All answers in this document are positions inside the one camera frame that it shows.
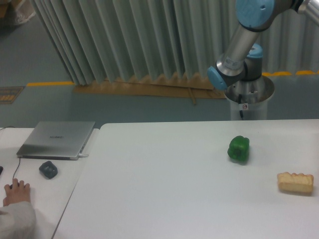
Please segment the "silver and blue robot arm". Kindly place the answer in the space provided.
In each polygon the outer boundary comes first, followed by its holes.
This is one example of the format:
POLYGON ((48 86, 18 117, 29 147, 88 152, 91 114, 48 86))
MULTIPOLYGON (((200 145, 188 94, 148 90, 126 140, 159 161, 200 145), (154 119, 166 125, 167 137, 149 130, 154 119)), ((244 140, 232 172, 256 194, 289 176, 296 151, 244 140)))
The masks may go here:
POLYGON ((218 90, 261 77, 262 48, 254 43, 281 13, 293 9, 319 23, 317 0, 237 0, 235 8, 239 25, 227 50, 207 70, 209 81, 218 90))

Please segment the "person's hand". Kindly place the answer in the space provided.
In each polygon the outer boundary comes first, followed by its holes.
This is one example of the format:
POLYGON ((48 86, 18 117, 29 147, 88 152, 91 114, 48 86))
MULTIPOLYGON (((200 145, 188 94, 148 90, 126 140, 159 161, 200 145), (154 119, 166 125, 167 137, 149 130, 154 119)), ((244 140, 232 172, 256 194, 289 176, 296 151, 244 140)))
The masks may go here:
POLYGON ((9 206, 10 204, 16 204, 20 202, 31 202, 30 199, 30 184, 24 183, 23 180, 13 178, 12 187, 9 184, 4 186, 6 197, 3 199, 3 206, 9 206))

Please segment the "white sleeved forearm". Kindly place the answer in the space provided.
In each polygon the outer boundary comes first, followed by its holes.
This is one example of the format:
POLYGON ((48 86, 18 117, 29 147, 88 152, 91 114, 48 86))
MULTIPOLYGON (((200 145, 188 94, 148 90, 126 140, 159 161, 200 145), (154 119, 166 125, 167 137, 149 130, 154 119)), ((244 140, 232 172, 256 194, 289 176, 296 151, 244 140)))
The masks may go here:
POLYGON ((35 210, 30 202, 19 202, 0 208, 0 238, 30 239, 36 224, 35 210))

